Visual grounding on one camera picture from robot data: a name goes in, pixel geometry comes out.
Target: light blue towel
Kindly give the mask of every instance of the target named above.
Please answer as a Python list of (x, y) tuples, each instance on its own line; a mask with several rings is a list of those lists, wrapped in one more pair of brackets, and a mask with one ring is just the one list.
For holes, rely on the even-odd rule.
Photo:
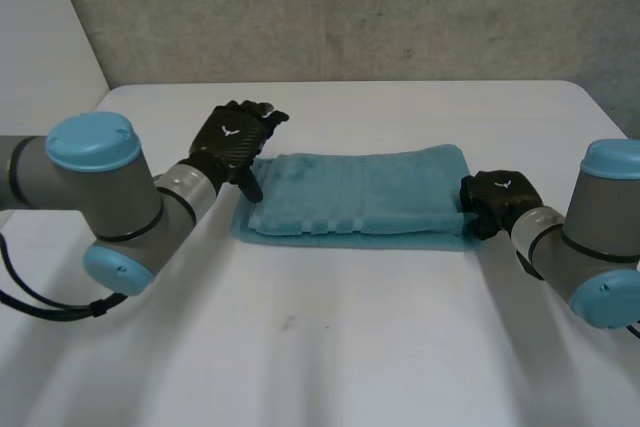
[(475, 242), (458, 193), (469, 174), (462, 151), (257, 159), (264, 200), (242, 199), (232, 233), (246, 242), (359, 249), (469, 250)]

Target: black band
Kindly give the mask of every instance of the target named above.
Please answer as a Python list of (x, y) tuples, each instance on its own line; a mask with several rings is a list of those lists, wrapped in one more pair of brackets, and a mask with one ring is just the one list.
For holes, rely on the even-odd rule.
[(639, 255), (613, 255), (606, 254), (604, 252), (598, 252), (597, 250), (591, 250), (584, 245), (580, 245), (577, 242), (574, 242), (569, 237), (562, 233), (562, 241), (568, 246), (571, 247), (576, 252), (580, 252), (583, 255), (592, 257), (594, 259), (603, 260), (605, 262), (611, 262), (613, 264), (637, 264), (640, 261)]
[(129, 232), (128, 234), (124, 234), (124, 235), (116, 235), (115, 237), (100, 235), (100, 234), (97, 234), (96, 232), (94, 232), (93, 235), (96, 236), (96, 239), (102, 240), (103, 242), (126, 242), (127, 240), (140, 237), (141, 235), (144, 235), (147, 232), (149, 232), (151, 229), (153, 229), (156, 225), (158, 225), (158, 222), (160, 222), (160, 219), (162, 219), (163, 213), (164, 213), (164, 204), (162, 203), (162, 201), (160, 201), (160, 210), (158, 210), (158, 214), (153, 218), (151, 222), (149, 222), (147, 225), (145, 225), (141, 229), (138, 229), (133, 232)]
[(187, 214), (189, 214), (189, 217), (191, 217), (191, 222), (193, 222), (193, 226), (194, 227), (196, 226), (196, 224), (198, 223), (198, 218), (196, 217), (196, 213), (193, 210), (193, 207), (191, 207), (191, 204), (189, 202), (184, 200), (183, 197), (180, 197), (173, 190), (169, 190), (166, 187), (158, 187), (158, 192), (160, 192), (161, 194), (168, 195), (172, 199), (175, 199), (180, 205), (182, 205), (184, 207), (184, 210), (187, 211)]
[(538, 242), (540, 242), (542, 240), (542, 237), (547, 235), (549, 232), (561, 229), (563, 225), (564, 224), (552, 225), (551, 227), (547, 227), (542, 232), (540, 232), (538, 235), (536, 235), (536, 238), (533, 239), (533, 242), (531, 242), (531, 245), (529, 246), (529, 252), (527, 252), (527, 258), (529, 259), (529, 263), (531, 265), (533, 265), (533, 251), (536, 250), (536, 247), (538, 246)]
[(11, 189), (11, 193), (18, 202), (26, 205), (30, 209), (35, 209), (35, 206), (27, 200), (20, 188), (20, 183), (18, 182), (18, 160), (20, 159), (20, 154), (22, 154), (22, 151), (27, 144), (35, 138), (35, 136), (25, 137), (18, 142), (18, 145), (13, 149), (11, 159), (9, 160), (9, 188)]

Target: blue end cap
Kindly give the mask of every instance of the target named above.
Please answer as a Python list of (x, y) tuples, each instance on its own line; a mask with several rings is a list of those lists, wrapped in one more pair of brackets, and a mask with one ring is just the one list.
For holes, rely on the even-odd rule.
[(640, 179), (640, 140), (607, 139), (593, 142), (580, 165), (594, 177)]
[(53, 162), (76, 172), (119, 169), (142, 151), (131, 122), (114, 112), (71, 117), (51, 129), (46, 146)]
[(138, 295), (153, 282), (153, 274), (115, 250), (93, 245), (84, 254), (84, 270), (93, 280), (118, 294)]
[(612, 270), (580, 285), (571, 310), (599, 329), (620, 329), (640, 319), (640, 272)]

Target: robotic arm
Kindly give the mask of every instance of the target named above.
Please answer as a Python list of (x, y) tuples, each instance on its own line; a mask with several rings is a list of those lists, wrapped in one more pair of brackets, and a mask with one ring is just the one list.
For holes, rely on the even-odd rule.
[[(84, 256), (87, 273), (120, 294), (117, 299), (138, 295), (213, 205), (224, 182), (238, 185), (252, 202), (262, 200), (250, 166), (288, 118), (266, 103), (216, 107), (189, 156), (155, 181), (138, 136), (119, 114), (82, 114), (46, 137), (0, 136), (6, 166), (0, 210), (79, 210), (96, 237)], [(3, 239), (2, 248), (6, 261)], [(10, 305), (5, 296), (0, 301)]]
[(460, 191), (476, 237), (507, 231), (525, 271), (601, 329), (640, 319), (639, 197), (640, 141), (622, 139), (589, 146), (566, 218), (519, 172), (479, 172)]

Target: table surface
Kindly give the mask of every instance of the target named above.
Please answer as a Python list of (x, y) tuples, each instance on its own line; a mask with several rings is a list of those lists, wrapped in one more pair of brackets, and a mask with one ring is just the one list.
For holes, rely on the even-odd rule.
[[(160, 173), (230, 99), (291, 115), (266, 157), (454, 143), (472, 172), (518, 169), (561, 212), (587, 145), (622, 137), (581, 88), (549, 81), (127, 86), (99, 109), (133, 122)], [(472, 253), (249, 245), (229, 236), (237, 199), (225, 187), (153, 286), (105, 317), (58, 325), (0, 309), (0, 425), (640, 418), (640, 342), (572, 316), (522, 271), (505, 236)], [(106, 294), (82, 270), (92, 237), (78, 213), (16, 213), (3, 232), (18, 269), (48, 296)]]

